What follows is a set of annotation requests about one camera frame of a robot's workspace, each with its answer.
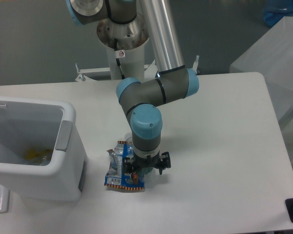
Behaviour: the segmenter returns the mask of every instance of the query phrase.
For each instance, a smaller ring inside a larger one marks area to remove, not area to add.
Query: blue snack bag
[[[143,190],[145,188],[143,177],[139,177],[136,173],[123,173],[123,159],[133,157],[131,145],[126,141],[118,141],[115,149],[107,152],[110,156],[110,167],[105,175],[104,185],[116,189]]]

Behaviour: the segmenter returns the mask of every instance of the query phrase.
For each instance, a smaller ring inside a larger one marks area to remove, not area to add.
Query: black cable
[[[117,39],[116,38],[114,39],[114,51],[117,51]],[[117,66],[119,67],[119,70],[121,72],[122,79],[125,79],[125,75],[123,74],[123,70],[122,70],[121,62],[120,62],[119,58],[116,58],[116,63],[117,63]]]

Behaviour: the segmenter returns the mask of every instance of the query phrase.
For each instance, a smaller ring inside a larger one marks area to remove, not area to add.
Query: blue joint cap
[[[132,78],[132,77],[128,77],[126,79],[123,79],[116,87],[116,95],[118,97],[118,102],[121,99],[121,95],[123,93],[123,91],[125,91],[125,89],[133,84],[133,83],[141,83],[140,81],[138,81],[136,78]]]
[[[163,127],[162,114],[159,109],[151,104],[137,106],[130,118],[133,133],[142,139],[154,139]]]
[[[71,6],[71,4],[70,4],[70,0],[66,0],[66,5],[67,5],[68,11],[69,11],[69,13],[70,13],[70,15],[71,15],[71,17],[72,17],[74,23],[75,23],[76,25],[78,25],[78,26],[83,25],[83,24],[77,19],[77,17],[75,16],[74,11],[73,11],[73,9],[72,9],[72,6]]]
[[[196,76],[195,71],[189,68],[187,69],[187,71],[189,74],[189,87],[185,97],[189,97],[193,94],[196,94],[200,87],[199,78]]]

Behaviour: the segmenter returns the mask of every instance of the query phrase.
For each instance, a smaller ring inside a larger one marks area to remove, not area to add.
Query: silver metal tube
[[[184,65],[175,25],[167,0],[141,0],[148,35],[159,72]]]

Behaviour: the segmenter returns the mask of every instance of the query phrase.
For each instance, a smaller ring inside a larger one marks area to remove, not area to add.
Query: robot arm
[[[131,13],[136,10],[135,0],[106,0],[102,8],[105,7],[112,14],[102,14],[102,17],[108,16],[116,24],[122,18],[111,16],[119,16],[122,10],[116,14],[116,10],[112,10],[112,2],[115,9],[124,9],[123,12],[127,12],[125,9],[129,6]],[[144,83],[135,78],[126,78],[117,86],[119,103],[132,130],[134,151],[134,158],[125,161],[124,170],[125,173],[132,173],[141,168],[154,167],[161,174],[162,170],[170,168],[170,158],[168,152],[160,155],[163,122],[156,107],[195,94],[199,82],[196,73],[185,68],[168,1],[141,0],[141,6],[160,78]],[[136,15],[136,12],[129,15],[131,16],[126,18],[125,24],[130,24],[129,18]]]

